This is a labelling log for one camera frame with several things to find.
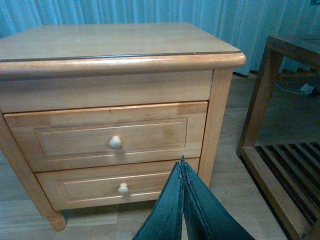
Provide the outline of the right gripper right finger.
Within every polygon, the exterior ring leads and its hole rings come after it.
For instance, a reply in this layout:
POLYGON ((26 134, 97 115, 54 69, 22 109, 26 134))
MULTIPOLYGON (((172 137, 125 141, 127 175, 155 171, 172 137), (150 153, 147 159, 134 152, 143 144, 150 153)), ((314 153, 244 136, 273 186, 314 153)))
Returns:
POLYGON ((182 157, 183 214, 190 240, 252 240, 182 157))

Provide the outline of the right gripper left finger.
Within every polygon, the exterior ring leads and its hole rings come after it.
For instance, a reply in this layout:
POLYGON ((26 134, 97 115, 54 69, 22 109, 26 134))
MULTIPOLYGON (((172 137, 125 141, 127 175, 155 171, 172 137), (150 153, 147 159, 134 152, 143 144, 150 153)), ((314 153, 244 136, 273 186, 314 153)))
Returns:
POLYGON ((182 238, 184 180, 176 162, 155 206, 133 237, 135 240, 180 240, 182 238))

